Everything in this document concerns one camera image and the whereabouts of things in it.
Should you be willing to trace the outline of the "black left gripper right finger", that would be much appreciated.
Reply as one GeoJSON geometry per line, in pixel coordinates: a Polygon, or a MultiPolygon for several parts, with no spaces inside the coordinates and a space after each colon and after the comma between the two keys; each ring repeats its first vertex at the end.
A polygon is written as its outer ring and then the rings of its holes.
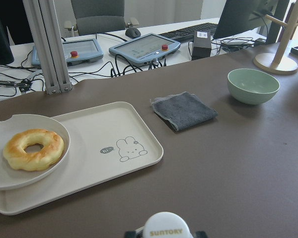
{"type": "Polygon", "coordinates": [[[192,234],[192,238],[208,238],[208,235],[205,231],[196,231],[192,234]]]}

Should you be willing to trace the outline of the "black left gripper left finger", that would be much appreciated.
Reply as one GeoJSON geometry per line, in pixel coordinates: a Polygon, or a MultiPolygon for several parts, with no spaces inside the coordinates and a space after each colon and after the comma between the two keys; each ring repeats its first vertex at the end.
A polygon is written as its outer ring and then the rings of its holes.
{"type": "Polygon", "coordinates": [[[142,238],[143,230],[134,230],[134,231],[126,231],[124,233],[124,238],[142,238]]]}

